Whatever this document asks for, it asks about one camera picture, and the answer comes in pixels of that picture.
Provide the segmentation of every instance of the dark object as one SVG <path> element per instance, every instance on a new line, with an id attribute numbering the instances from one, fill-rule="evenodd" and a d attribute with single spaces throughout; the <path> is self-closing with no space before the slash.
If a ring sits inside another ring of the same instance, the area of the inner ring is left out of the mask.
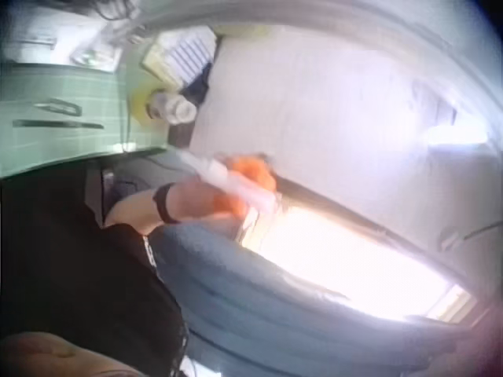
<path id="1" fill-rule="evenodd" d="M 167 142 L 177 148 L 188 148 L 192 140 L 195 122 L 170 126 Z"/>
<path id="2" fill-rule="evenodd" d="M 166 208 L 167 193 L 172 186 L 173 183 L 168 183 L 167 185 L 159 187 L 153 197 L 157 206 L 157 212 L 159 212 L 159 216 L 164 221 L 164 224 L 178 224 L 178 221 L 174 220 L 170 214 L 167 213 Z"/>
<path id="3" fill-rule="evenodd" d="M 208 79 L 212 67 L 213 63 L 206 64 L 201 74 L 197 76 L 197 78 L 189 86 L 187 86 L 180 92 L 180 94 L 185 97 L 187 101 L 192 102 L 198 108 L 204 102 L 204 98 L 206 98 L 206 94 L 210 88 Z M 167 135 L 168 144 L 173 145 L 177 148 L 189 147 L 195 126 L 195 122 L 170 126 Z"/>
<path id="4" fill-rule="evenodd" d="M 210 71 L 212 67 L 213 63 L 206 64 L 200 75 L 197 76 L 190 85 L 188 85 L 180 92 L 180 94 L 185 97 L 187 101 L 192 102 L 197 107 L 199 107 L 204 102 L 206 93 L 210 89 L 208 79 L 210 77 Z"/>
<path id="5" fill-rule="evenodd" d="M 34 106 L 46 112 L 56 112 L 57 114 L 70 116 L 82 115 L 82 108 L 80 106 L 67 101 L 58 100 L 57 98 L 50 98 L 45 102 L 38 102 L 34 104 Z"/>
<path id="6" fill-rule="evenodd" d="M 1 335 L 49 332 L 150 377 L 176 373 L 187 334 L 180 308 L 133 228 L 97 226 L 83 167 L 2 182 Z"/>
<path id="7" fill-rule="evenodd" d="M 97 123 L 83 123 L 71 120 L 27 120 L 17 119 L 13 121 L 14 127 L 47 127 L 47 128 L 90 128 L 92 130 L 103 130 L 104 127 Z"/>

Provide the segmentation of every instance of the bright light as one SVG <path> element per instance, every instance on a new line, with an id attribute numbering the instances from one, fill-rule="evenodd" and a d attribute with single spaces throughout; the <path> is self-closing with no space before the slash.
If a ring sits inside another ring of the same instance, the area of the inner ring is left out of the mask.
<path id="1" fill-rule="evenodd" d="M 130 143 L 118 143 L 112 145 L 112 151 L 114 153 L 124 153 L 124 152 L 133 152 L 136 150 L 136 143 L 135 142 L 130 142 Z"/>
<path id="2" fill-rule="evenodd" d="M 427 266 L 299 207 L 273 224 L 258 252 L 378 317 L 426 315 L 449 286 Z"/>
<path id="3" fill-rule="evenodd" d="M 458 112 L 453 124 L 439 124 L 426 131 L 429 145 L 480 145 L 487 143 L 486 126 L 480 119 Z"/>

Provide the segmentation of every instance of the orange object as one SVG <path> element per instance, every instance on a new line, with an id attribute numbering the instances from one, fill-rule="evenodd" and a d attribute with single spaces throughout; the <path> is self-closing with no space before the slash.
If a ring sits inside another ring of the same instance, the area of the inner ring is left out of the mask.
<path id="1" fill-rule="evenodd" d="M 235 174 L 242 174 L 260 187 L 275 192 L 276 180 L 270 168 L 261 159 L 255 157 L 237 157 L 226 162 L 227 168 Z M 238 196 L 218 194 L 213 200 L 215 212 L 230 212 L 238 218 L 246 217 L 247 204 Z"/>

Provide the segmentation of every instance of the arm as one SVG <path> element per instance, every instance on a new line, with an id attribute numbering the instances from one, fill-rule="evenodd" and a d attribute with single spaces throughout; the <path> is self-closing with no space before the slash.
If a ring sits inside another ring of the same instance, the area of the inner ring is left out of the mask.
<path id="1" fill-rule="evenodd" d="M 163 224 L 153 199 L 155 189 L 137 192 L 119 201 L 108 213 L 105 227 L 115 224 L 131 225 L 147 236 Z M 167 213 L 176 221 L 201 222 L 218 232 L 232 233 L 239 221 L 228 213 L 215 214 L 213 199 L 220 191 L 191 177 L 171 186 L 166 196 Z"/>

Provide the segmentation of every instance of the yellow object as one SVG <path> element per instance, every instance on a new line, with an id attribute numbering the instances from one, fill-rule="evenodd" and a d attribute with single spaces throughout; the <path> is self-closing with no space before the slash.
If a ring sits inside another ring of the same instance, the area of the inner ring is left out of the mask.
<path id="1" fill-rule="evenodd" d="M 129 105 L 131 115 L 145 127 L 164 126 L 165 122 L 161 119 L 152 119 L 147 113 L 147 104 L 150 96 L 157 90 L 167 90 L 162 83 L 151 83 L 138 87 L 129 96 Z"/>

